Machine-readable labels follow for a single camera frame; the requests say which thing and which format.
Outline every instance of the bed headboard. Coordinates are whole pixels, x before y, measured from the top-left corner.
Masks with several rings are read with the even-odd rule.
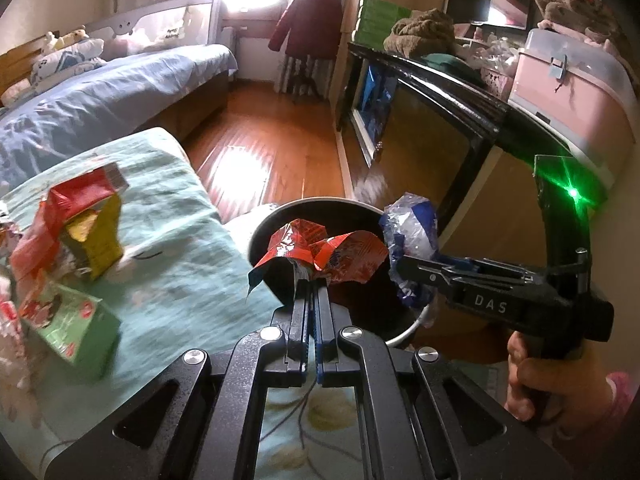
[[[211,4],[209,40],[207,43],[215,43],[219,24],[220,0],[162,0],[148,6],[114,14],[98,22],[89,23],[84,29],[87,34],[91,35],[91,33],[96,30],[109,27],[114,34],[122,36],[124,34],[130,34],[136,26],[136,23],[144,16],[162,12],[163,10],[180,9],[181,7],[202,4]]]
[[[31,65],[40,55],[40,49],[46,41],[46,37],[41,36],[12,48],[9,52],[0,56],[0,95],[20,79],[29,78]]]

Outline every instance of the stack of green boxes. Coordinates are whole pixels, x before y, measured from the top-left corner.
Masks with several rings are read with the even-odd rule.
[[[383,43],[391,33],[391,27],[410,15],[411,10],[385,0],[360,0],[358,21],[351,33],[351,41],[375,50],[384,50]]]

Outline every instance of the storage box lid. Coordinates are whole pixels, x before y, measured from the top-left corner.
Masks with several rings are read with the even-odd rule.
[[[620,102],[634,132],[640,122],[640,110],[636,95],[625,68],[615,57],[604,50],[583,43],[575,38],[552,30],[534,28],[521,51],[541,61],[567,58],[566,69],[600,86]]]

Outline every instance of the wooden headboard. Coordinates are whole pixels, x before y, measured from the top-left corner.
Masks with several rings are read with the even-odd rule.
[[[0,95],[21,79],[29,78],[31,65],[40,55],[46,37],[41,36],[0,56]]]

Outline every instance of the storage box latch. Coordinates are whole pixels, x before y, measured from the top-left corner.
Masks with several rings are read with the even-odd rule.
[[[556,92],[564,84],[564,78],[566,78],[567,63],[568,63],[568,58],[566,54],[562,54],[562,56],[553,56],[551,58],[549,75],[551,77],[555,77],[556,80],[558,80],[558,86],[556,87]]]

